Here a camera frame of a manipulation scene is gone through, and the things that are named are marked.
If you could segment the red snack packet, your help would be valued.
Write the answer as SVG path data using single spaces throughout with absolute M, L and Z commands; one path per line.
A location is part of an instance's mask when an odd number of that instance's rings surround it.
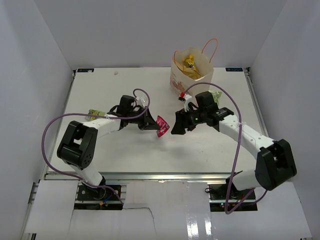
M 161 116 L 157 116 L 156 119 L 156 123 L 158 124 L 158 126 L 160 127 L 160 129 L 158 129 L 156 131 L 157 137 L 161 138 L 169 129 L 170 126 L 169 124 L 161 117 Z

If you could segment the large brown snack bag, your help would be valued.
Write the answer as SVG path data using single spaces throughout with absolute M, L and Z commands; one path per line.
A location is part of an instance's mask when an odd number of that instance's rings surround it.
M 182 67 L 181 69 L 181 72 L 186 75 L 187 77 L 193 79 L 193 80 L 197 80 L 197 79 L 200 79 L 202 76 L 201 74 L 196 71 L 196 70 L 193 70 L 191 68 L 188 68 L 188 67 Z

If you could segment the yellow candy packet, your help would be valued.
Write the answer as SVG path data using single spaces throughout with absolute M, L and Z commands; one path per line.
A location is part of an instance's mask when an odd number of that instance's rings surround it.
M 194 71 L 197 70 L 195 62 L 194 62 L 194 56 L 192 54 L 189 55 L 189 57 L 186 57 L 184 60 L 184 65 L 187 66 L 190 69 L 193 69 Z

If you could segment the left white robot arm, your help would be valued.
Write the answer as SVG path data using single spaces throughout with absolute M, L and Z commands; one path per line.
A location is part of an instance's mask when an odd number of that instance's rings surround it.
M 151 116 L 149 97 L 123 95 L 118 105 L 103 117 L 91 121 L 71 121 L 57 149 L 57 157 L 73 168 L 82 181 L 89 186 L 88 193 L 99 200 L 105 196 L 103 176 L 93 164 L 96 142 L 112 132 L 120 131 L 128 124 L 136 124 L 142 131 L 159 130 L 160 126 Z

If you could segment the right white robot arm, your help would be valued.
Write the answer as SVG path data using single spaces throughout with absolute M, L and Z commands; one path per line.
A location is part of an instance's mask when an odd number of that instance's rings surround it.
M 274 140 L 240 122 L 230 109 L 218 107 L 211 92 L 197 94 L 195 103 L 182 92 L 179 100 L 184 107 L 175 113 L 172 135 L 184 135 L 197 125 L 206 124 L 240 143 L 254 157 L 254 169 L 242 170 L 226 180 L 229 198 L 236 200 L 244 190 L 257 187 L 272 191 L 297 174 L 291 145 L 286 140 Z

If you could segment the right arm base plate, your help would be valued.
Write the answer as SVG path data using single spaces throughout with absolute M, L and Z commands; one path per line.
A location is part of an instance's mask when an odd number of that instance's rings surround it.
M 209 196 L 209 205 L 210 211 L 214 212 L 224 212 L 226 208 L 226 196 L 227 196 L 227 187 L 225 184 L 209 184 L 204 191 Z M 250 192 L 249 189 L 242 191 L 230 191 L 229 201 L 227 205 L 227 210 L 230 211 L 234 208 L 245 196 Z M 236 212 L 250 212 L 257 211 L 256 195 L 252 192 L 246 200 L 235 210 Z

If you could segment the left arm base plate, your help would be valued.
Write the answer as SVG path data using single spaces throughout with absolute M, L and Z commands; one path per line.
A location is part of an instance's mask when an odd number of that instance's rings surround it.
M 121 185 L 109 185 L 111 189 L 91 189 L 86 185 L 79 185 L 75 197 L 75 210 L 122 210 L 122 204 L 117 196 L 121 196 Z

